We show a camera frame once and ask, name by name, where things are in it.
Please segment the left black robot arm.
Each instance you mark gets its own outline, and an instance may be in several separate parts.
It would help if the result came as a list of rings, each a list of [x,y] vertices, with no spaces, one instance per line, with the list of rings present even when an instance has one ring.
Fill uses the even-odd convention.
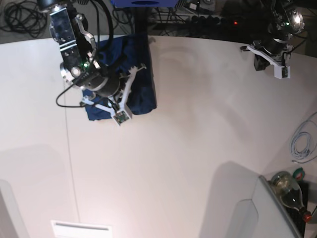
[[[290,39],[305,28],[302,14],[292,0],[263,0],[261,3],[268,12],[269,24],[267,34],[253,45],[285,66],[294,49]]]

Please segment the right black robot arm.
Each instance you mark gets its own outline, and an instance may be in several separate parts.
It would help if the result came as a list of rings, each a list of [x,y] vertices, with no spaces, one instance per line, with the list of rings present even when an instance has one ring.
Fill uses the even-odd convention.
[[[39,0],[41,12],[51,18],[50,32],[58,43],[63,59],[60,65],[70,76],[72,84],[84,87],[101,97],[115,95],[120,86],[114,65],[107,66],[99,60],[99,54],[108,50],[114,39],[112,17],[107,5],[98,0],[96,3],[106,14],[109,36],[104,46],[99,45],[93,34],[88,32],[88,22],[84,14],[73,6],[72,0]]]

